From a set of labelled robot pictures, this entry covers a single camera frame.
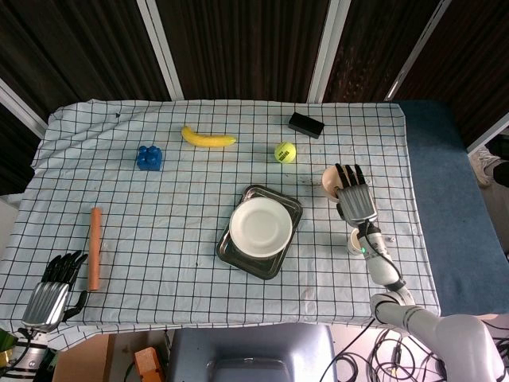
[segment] blue cloth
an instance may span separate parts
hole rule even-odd
[[[402,101],[414,192],[442,315],[509,313],[509,263],[453,115]]]

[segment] yellow tennis ball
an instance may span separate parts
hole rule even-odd
[[[297,149],[290,142],[281,142],[274,150],[274,156],[276,157],[276,161],[280,163],[291,163],[295,159],[297,155]]]

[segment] silver tray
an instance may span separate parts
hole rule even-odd
[[[297,230],[299,221],[301,221],[302,206],[297,199],[287,197],[262,185],[250,185],[247,187],[240,203],[253,197],[269,197],[281,203],[288,210],[293,224],[292,236],[288,244],[279,253],[268,259],[256,259],[246,255],[233,244],[230,238],[230,230],[226,227],[216,246],[216,253],[225,263],[229,263],[238,269],[251,273],[260,279],[273,279],[281,269],[288,248],[292,244],[293,234]]]

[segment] black box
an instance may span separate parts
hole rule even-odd
[[[291,129],[313,138],[318,138],[324,129],[324,124],[322,122],[299,113],[293,113],[292,118],[290,118],[288,122],[288,126]]]

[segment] wooden rolling pin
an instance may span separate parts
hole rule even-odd
[[[88,243],[88,290],[99,289],[99,249],[101,248],[101,213],[99,207],[90,212],[90,242]]]

